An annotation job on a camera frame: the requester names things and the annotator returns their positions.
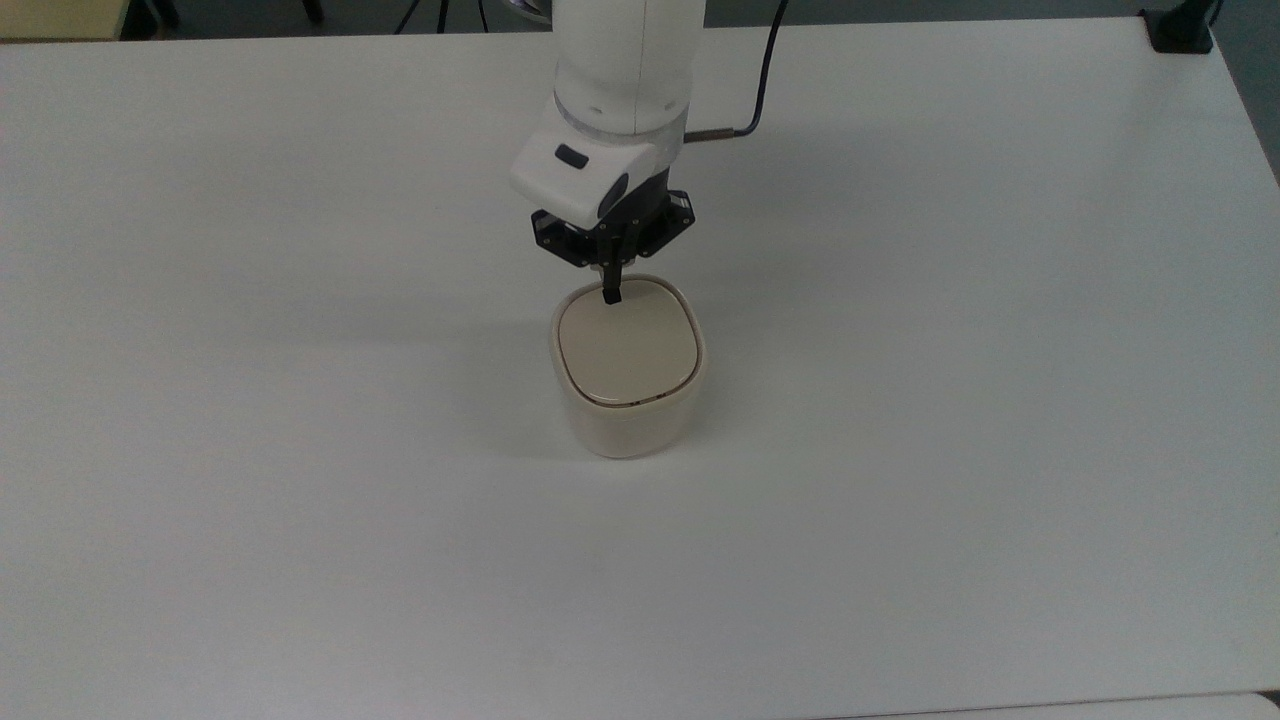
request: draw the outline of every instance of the floor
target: floor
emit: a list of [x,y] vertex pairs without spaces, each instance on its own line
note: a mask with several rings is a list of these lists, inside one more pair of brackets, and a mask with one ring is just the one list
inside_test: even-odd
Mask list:
[[[173,0],[182,24],[166,37],[282,37],[307,35],[388,35],[412,0],[321,0],[325,22],[307,22],[302,0]],[[442,0],[422,0],[406,33],[435,32]],[[445,32],[483,32],[479,3],[489,29],[543,29],[504,5],[507,0],[453,0]],[[1175,0],[799,0],[788,24],[919,22],[1005,18],[1134,15],[1143,6],[1167,9]],[[708,0],[709,27],[768,24],[777,0]],[[1225,0],[1213,32],[1253,120],[1271,169],[1280,178],[1280,1]]]

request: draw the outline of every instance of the table surface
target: table surface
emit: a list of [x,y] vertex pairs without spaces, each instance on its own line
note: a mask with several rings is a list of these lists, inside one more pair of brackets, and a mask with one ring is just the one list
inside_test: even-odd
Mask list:
[[0,41],[115,40],[129,0],[4,0]]
[[[750,114],[710,31],[690,127]],[[788,27],[639,269],[636,461],[506,172],[543,35],[0,47],[12,717],[822,717],[1280,685],[1280,190],[1138,19]]]
[[1180,697],[1046,707],[913,715],[914,720],[1276,720],[1280,710],[1257,694]]

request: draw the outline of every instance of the cable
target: cable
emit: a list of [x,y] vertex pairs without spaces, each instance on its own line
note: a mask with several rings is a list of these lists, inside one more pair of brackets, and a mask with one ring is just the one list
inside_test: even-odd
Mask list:
[[404,13],[404,17],[403,17],[403,18],[401,18],[401,24],[396,26],[396,32],[393,32],[392,35],[399,35],[399,33],[401,33],[401,31],[403,31],[403,29],[404,29],[404,26],[407,26],[407,24],[408,24],[408,19],[410,19],[410,17],[412,17],[412,15],[413,15],[413,10],[416,10],[416,9],[417,9],[417,4],[419,4],[419,3],[421,3],[421,0],[413,0],[413,3],[412,3],[412,4],[410,5],[410,6],[408,6],[408,12],[407,12],[407,13]]
[[773,15],[773,26],[769,27],[769,41],[764,45],[764,60],[760,63],[760,85],[755,90],[755,113],[751,115],[751,124],[742,129],[716,128],[700,129],[685,133],[685,142],[707,142],[709,140],[730,140],[733,137],[746,137],[755,132],[760,124],[760,115],[764,114],[764,91],[769,86],[769,64],[773,61],[773,44],[778,38],[778,28],[782,26],[782,15],[787,12],[788,0],[778,0],[778,12]]

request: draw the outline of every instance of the cream lid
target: cream lid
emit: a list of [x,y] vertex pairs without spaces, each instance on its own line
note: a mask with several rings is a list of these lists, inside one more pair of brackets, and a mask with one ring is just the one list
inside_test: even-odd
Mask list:
[[570,380],[598,405],[625,407],[666,397],[698,369],[689,311],[650,279],[623,279],[622,302],[596,290],[573,299],[559,318],[557,343]]

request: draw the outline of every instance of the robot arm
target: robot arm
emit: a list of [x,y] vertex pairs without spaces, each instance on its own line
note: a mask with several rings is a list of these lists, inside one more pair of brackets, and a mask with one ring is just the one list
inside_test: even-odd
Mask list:
[[543,210],[539,245],[596,265],[608,302],[622,265],[692,224],[667,190],[692,87],[705,0],[556,0],[556,91],[516,158],[512,184]]

